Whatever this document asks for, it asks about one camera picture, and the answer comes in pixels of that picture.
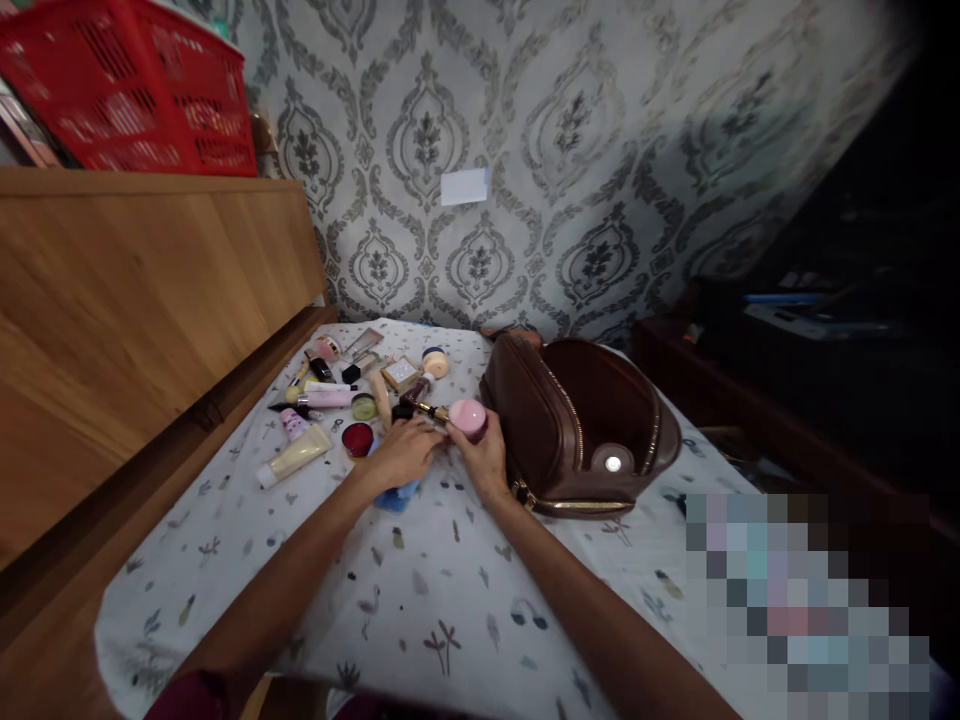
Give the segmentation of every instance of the pink bottle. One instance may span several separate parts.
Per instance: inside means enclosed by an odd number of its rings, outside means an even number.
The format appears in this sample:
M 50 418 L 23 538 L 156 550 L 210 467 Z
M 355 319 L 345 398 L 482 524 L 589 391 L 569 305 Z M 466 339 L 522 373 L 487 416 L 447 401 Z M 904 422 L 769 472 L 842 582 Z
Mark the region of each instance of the pink bottle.
M 297 411 L 290 408 L 280 413 L 280 422 L 283 424 L 283 429 L 286 430 L 290 442 L 303 435 L 309 428 L 303 418 L 297 415 Z
M 450 406 L 450 422 L 472 443 L 480 441 L 487 426 L 487 410 L 483 405 L 467 398 L 457 400 Z

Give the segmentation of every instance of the human arm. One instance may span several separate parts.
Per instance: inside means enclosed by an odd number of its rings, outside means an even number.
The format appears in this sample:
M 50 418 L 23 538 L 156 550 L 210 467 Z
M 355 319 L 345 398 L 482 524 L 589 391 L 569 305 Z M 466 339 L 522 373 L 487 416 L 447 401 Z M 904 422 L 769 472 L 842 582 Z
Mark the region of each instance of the human arm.
M 523 560 L 553 614 L 621 717 L 737 718 L 676 649 L 567 550 L 510 494 L 500 419 L 460 448 L 477 494 Z
M 381 492 L 422 477 L 441 440 L 423 418 L 395 423 L 376 452 L 354 468 L 237 596 L 180 666 L 174 682 L 202 671 L 220 695 L 214 717 L 239 717 L 300 624 L 361 513 Z M 177 708 L 158 701 L 148 720 L 171 716 L 171 709 Z

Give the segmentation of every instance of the table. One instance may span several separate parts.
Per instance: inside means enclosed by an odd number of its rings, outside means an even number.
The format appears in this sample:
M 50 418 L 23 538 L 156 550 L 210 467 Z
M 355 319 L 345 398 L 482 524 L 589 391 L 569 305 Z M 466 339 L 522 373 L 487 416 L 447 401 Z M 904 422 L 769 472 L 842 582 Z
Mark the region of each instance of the table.
M 479 333 L 380 319 L 326 325 L 314 337 L 329 335 L 346 347 L 366 327 L 384 334 L 381 354 L 418 359 L 426 347 L 447 351 L 451 372 L 434 384 L 431 403 L 478 396 L 492 347 Z M 301 357 L 291 359 L 104 593 L 97 658 L 127 717 L 146 713 L 231 601 L 349 472 L 339 431 L 353 422 L 350 410 L 324 411 L 333 450 L 269 491 L 256 484 L 256 469 L 286 444 L 267 406 Z M 337 379 L 345 365 L 333 368 Z M 366 379 L 360 385 L 368 388 Z M 688 444 L 631 513 L 615 522 L 537 517 L 742 715 L 772 717 L 743 678 L 711 661 L 688 632 L 686 523 L 664 498 L 681 488 L 692 495 L 756 490 L 673 411 Z M 344 422 L 335 431 L 338 419 Z M 373 424 L 382 432 L 379 420 Z M 437 457 L 406 512 L 371 507 L 363 514 L 275 670 L 479 716 L 615 717 L 481 506 L 455 448 Z

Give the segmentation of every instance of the patterned wallpaper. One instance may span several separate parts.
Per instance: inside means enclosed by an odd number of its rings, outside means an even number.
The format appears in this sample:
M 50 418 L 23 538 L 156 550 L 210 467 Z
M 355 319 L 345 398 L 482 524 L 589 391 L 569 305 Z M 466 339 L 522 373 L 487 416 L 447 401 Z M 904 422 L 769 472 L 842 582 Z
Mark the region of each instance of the patterned wallpaper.
M 343 316 L 619 345 L 737 275 L 913 53 L 879 0 L 190 0 L 247 58 Z M 489 167 L 487 202 L 440 175 Z

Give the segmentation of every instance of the pink tube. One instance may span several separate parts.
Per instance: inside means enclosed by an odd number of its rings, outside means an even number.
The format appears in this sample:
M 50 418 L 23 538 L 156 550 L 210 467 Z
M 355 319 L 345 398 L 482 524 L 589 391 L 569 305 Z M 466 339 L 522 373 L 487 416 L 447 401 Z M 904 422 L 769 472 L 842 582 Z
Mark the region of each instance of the pink tube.
M 298 405 L 307 407 L 350 407 L 357 392 L 312 392 L 303 393 L 297 399 Z

